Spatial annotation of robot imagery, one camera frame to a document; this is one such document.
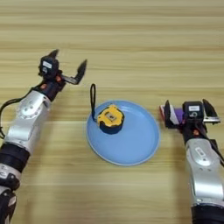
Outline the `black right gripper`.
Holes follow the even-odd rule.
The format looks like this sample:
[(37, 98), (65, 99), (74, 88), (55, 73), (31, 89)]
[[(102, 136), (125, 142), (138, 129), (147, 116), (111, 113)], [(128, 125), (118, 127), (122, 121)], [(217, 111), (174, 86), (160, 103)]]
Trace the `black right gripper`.
[[(187, 143), (191, 139), (206, 139), (207, 136), (207, 123), (216, 124), (220, 123), (221, 119), (217, 117), (217, 113), (213, 105), (206, 99), (203, 99), (203, 105), (206, 112), (206, 118), (204, 120), (199, 119), (183, 119), (182, 122), (177, 126), (179, 132), (183, 135), (184, 142)], [(173, 112), (172, 105), (169, 101), (165, 102), (164, 105), (164, 124), (168, 129), (175, 129), (176, 124), (172, 121)]]

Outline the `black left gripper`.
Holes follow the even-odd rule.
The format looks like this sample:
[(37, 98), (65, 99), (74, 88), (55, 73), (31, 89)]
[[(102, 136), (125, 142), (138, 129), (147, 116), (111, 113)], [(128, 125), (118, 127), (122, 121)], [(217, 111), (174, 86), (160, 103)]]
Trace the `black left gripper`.
[[(49, 58), (55, 59), (59, 53), (58, 49), (51, 51), (48, 54)], [(75, 77), (68, 77), (63, 74), (57, 75), (53, 80), (43, 80), (38, 85), (38, 91), (45, 95), (51, 102), (55, 99), (57, 94), (62, 91), (67, 83), (78, 85), (85, 75), (88, 61), (85, 59), (77, 69)]]

